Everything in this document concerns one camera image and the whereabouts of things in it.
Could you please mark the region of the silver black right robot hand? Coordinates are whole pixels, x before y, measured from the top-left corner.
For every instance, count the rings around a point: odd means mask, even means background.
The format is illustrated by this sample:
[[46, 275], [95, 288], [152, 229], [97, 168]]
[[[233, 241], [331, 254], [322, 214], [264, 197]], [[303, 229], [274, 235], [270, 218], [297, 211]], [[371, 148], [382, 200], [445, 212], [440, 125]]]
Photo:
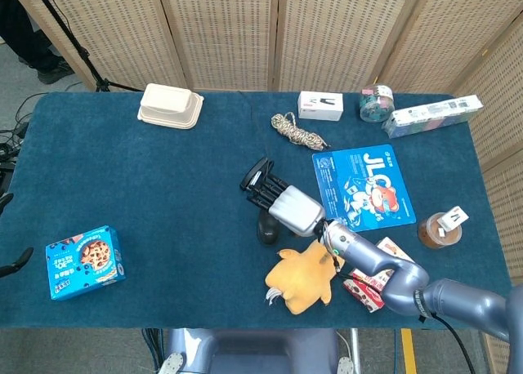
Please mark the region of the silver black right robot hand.
[[248, 190], [248, 201], [268, 211], [280, 224], [301, 237], [317, 238], [324, 232], [325, 211], [313, 198], [279, 177]]

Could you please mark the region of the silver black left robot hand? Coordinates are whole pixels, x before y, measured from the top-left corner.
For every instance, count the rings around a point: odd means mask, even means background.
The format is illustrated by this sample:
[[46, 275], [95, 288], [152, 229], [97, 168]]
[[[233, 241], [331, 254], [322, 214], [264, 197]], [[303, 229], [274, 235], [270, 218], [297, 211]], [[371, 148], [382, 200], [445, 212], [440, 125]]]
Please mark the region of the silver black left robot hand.
[[[13, 199], [13, 197], [14, 194], [7, 193], [0, 198], [0, 215], [3, 213], [5, 206]], [[29, 259], [33, 253], [34, 249], [32, 247], [28, 247], [23, 251], [23, 253], [15, 262], [0, 266], [0, 278], [4, 278], [20, 271], [29, 262]]]

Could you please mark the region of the black computer mouse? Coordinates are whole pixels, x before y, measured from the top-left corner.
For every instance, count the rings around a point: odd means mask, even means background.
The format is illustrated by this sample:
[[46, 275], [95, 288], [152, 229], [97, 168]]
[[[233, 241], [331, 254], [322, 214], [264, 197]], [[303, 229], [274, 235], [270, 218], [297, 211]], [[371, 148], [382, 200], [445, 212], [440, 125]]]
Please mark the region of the black computer mouse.
[[261, 209], [257, 218], [257, 238], [267, 246], [275, 245], [280, 232], [280, 223], [266, 210]]

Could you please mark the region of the blue printed mouse pad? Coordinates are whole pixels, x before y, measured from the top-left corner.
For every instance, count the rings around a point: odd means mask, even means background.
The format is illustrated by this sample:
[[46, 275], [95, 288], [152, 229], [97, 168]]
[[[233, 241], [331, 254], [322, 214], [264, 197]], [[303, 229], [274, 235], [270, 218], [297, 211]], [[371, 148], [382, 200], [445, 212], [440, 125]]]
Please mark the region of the blue printed mouse pad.
[[317, 153], [312, 162], [329, 219], [354, 232], [416, 221], [391, 145]]

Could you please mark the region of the black stapler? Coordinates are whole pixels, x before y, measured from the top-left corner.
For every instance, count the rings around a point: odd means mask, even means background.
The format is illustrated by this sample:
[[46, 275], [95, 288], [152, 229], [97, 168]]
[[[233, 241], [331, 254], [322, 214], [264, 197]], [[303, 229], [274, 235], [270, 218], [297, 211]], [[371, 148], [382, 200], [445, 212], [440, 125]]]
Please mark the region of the black stapler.
[[273, 166], [274, 162], [269, 158], [262, 157], [259, 159], [240, 182], [240, 189], [243, 191], [248, 191], [252, 190], [252, 188], [256, 187], [257, 185], [263, 184], [267, 180]]

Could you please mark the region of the blue cookie box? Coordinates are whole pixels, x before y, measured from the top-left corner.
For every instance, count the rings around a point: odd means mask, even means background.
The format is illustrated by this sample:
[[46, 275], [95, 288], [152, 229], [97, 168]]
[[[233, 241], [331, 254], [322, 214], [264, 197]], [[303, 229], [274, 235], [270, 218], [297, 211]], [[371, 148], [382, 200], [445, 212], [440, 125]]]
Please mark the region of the blue cookie box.
[[108, 225], [45, 247], [50, 297], [65, 301], [126, 278], [116, 230]]

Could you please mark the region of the red white snack box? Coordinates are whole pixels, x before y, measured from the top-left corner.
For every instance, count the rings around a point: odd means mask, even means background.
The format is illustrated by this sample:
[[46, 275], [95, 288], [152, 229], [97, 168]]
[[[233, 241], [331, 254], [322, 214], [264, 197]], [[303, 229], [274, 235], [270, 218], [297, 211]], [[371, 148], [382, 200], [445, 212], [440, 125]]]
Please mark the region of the red white snack box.
[[[379, 241], [377, 248], [394, 257], [412, 260], [400, 246], [388, 237]], [[369, 276], [360, 269], [353, 269], [349, 273], [351, 278], [346, 278], [343, 286], [353, 297], [363, 304], [370, 313], [373, 313], [384, 307], [380, 293], [393, 274], [393, 269], [385, 269], [374, 276]]]

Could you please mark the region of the white box with red logo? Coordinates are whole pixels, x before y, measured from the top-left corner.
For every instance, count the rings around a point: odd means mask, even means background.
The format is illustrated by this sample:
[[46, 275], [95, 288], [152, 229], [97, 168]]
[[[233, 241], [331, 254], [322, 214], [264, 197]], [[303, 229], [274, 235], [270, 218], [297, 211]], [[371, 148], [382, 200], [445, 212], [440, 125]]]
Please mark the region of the white box with red logo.
[[338, 122], [343, 110], [342, 93], [301, 91], [297, 101], [301, 119]]

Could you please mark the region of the clear jar of binder clips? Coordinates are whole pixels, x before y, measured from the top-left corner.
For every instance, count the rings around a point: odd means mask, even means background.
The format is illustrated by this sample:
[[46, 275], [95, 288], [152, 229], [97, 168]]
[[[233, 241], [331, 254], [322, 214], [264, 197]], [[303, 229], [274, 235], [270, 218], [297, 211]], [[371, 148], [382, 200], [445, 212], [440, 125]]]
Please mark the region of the clear jar of binder clips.
[[384, 122], [395, 110], [392, 89], [373, 84], [360, 92], [360, 117], [366, 122]]

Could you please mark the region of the dark blue table cloth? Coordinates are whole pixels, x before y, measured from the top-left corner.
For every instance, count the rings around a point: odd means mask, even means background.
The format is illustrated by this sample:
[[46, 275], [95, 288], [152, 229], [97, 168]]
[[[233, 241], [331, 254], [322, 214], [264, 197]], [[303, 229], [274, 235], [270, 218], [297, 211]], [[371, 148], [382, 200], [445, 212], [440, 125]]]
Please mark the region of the dark blue table cloth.
[[[312, 151], [291, 144], [270, 118], [297, 108], [294, 92], [201, 92], [190, 130], [137, 119], [138, 92], [54, 92], [35, 106], [0, 216], [0, 265], [27, 247], [18, 273], [0, 279], [5, 327], [421, 327], [417, 318], [370, 314], [335, 280], [329, 305], [290, 314], [265, 302], [264, 279], [279, 248], [312, 238], [283, 229], [278, 245], [256, 236], [258, 208], [239, 188], [263, 155], [273, 173], [320, 202]], [[300, 127], [332, 149], [391, 144], [418, 220], [459, 205], [470, 219], [452, 247], [431, 250], [417, 224], [364, 232], [391, 238], [431, 276], [501, 296], [512, 289], [476, 151], [466, 123], [388, 139], [363, 122], [358, 93], [344, 95], [339, 122]], [[45, 246], [102, 225], [117, 230], [126, 279], [52, 301]]]

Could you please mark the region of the metal table leg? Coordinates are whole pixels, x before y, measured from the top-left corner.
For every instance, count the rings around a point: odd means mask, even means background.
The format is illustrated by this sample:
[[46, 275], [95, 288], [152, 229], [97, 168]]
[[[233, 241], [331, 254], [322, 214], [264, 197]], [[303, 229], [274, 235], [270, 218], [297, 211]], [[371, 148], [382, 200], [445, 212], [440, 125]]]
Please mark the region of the metal table leg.
[[359, 332], [357, 328], [350, 329], [351, 357], [354, 365], [354, 374], [361, 374]]

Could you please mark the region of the long white pastel box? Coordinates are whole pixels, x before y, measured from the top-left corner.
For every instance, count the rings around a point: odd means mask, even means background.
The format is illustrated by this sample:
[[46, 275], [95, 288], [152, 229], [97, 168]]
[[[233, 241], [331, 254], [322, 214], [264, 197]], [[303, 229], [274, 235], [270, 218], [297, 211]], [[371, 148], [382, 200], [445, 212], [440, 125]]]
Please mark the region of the long white pastel box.
[[477, 95], [398, 109], [383, 123], [389, 138], [432, 131], [467, 122], [484, 107]]

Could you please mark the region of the cream plastic lunch box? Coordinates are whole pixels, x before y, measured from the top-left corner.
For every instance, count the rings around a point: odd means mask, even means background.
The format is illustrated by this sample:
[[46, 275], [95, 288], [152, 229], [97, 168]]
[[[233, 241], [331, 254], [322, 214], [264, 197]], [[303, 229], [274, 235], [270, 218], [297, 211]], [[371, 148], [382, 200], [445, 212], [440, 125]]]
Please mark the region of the cream plastic lunch box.
[[153, 125], [188, 130], [196, 125], [204, 98], [189, 89], [149, 83], [137, 119]]

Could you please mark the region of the person in dark trousers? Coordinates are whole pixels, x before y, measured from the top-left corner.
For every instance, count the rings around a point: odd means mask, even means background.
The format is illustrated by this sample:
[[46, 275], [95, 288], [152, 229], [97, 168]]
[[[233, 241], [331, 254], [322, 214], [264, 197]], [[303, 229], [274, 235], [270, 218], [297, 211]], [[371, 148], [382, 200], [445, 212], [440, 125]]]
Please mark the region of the person in dark trousers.
[[38, 80], [44, 84], [53, 84], [74, 73], [62, 56], [49, 49], [48, 38], [37, 35], [18, 0], [0, 0], [0, 37], [20, 62], [37, 71]]

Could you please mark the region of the black tripod stand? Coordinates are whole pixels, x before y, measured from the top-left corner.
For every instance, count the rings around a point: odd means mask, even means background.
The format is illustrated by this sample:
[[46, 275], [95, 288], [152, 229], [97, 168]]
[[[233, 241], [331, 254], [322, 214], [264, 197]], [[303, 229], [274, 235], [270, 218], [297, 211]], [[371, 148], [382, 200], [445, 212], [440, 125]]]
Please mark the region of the black tripod stand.
[[96, 85], [96, 92], [109, 92], [111, 87], [116, 87], [125, 91], [141, 92], [141, 89], [130, 87], [128, 85], [113, 82], [108, 78], [103, 78], [96, 69], [95, 65], [90, 60], [88, 50], [80, 43], [75, 37], [72, 29], [70, 28], [69, 20], [65, 13], [59, 8], [55, 0], [41, 0], [42, 4], [49, 11], [55, 22], [60, 26], [65, 36], [69, 39], [70, 43], [76, 50], [79, 58], [87, 66], [89, 72], [93, 76]]

